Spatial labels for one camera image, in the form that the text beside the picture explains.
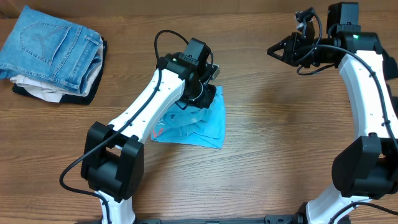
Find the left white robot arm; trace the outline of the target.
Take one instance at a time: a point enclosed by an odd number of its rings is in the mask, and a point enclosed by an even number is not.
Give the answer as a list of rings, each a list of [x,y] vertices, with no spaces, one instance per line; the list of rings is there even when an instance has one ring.
[[[180,101],[183,108],[209,108],[219,72],[208,63],[209,46],[191,39],[183,52],[158,57],[151,82],[133,104],[109,124],[88,130],[81,176],[99,198],[101,223],[134,223],[132,196],[144,174],[144,144],[166,111]]]

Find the light blue printed t-shirt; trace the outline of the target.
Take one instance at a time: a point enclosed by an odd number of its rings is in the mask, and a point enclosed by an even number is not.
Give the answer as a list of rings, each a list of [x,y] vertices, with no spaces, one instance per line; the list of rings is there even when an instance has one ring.
[[[226,107],[223,87],[208,109],[189,106],[181,110],[172,105],[154,126],[150,138],[157,142],[189,144],[221,149],[226,135]]]

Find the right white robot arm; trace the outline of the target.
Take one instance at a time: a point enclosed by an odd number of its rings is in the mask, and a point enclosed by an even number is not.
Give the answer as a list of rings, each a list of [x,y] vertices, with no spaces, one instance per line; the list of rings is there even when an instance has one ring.
[[[397,192],[397,98],[388,81],[397,64],[378,35],[359,25],[359,6],[339,2],[322,25],[313,8],[295,14],[297,30],[269,47],[267,54],[314,75],[335,67],[345,83],[354,121],[354,141],[335,157],[332,183],[304,203],[292,223],[349,223],[360,205]]]

